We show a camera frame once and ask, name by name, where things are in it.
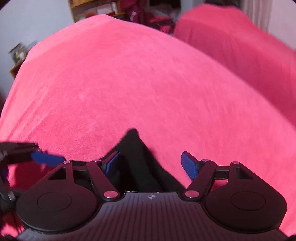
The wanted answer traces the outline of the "beige curtain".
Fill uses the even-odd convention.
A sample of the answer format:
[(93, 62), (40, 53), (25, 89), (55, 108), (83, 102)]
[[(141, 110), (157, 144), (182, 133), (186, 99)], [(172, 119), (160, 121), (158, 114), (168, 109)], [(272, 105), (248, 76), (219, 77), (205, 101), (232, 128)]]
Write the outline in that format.
[(273, 1), (271, 0), (243, 0), (241, 8), (257, 27), (267, 31), (272, 4)]

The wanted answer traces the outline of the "wooden shelf with clutter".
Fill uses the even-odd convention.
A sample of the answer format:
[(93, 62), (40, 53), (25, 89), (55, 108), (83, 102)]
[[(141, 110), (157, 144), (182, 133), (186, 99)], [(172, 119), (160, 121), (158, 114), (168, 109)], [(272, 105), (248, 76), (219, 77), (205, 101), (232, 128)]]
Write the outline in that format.
[(104, 0), (69, 0), (71, 15), (74, 22), (95, 15), (108, 15), (120, 20), (126, 20), (127, 14), (121, 7), (122, 1)]

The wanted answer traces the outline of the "red clothes pile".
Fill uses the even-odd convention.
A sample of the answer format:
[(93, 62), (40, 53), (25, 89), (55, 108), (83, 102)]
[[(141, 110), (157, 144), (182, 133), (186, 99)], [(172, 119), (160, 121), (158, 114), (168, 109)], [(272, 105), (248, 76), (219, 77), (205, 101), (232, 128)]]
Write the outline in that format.
[(171, 35), (176, 25), (171, 12), (181, 9), (181, 1), (122, 1), (121, 8), (132, 23)]

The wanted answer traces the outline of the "pink plush blanket near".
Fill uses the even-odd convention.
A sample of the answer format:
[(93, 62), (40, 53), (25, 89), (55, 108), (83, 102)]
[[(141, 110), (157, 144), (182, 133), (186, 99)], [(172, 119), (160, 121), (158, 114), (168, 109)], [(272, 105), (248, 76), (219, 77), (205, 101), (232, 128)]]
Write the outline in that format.
[(295, 129), (259, 92), (204, 53), (139, 24), (100, 15), (36, 44), (1, 114), (1, 141), (35, 142), (91, 161), (130, 128), (181, 184), (183, 151), (239, 161), (287, 201), (295, 233)]

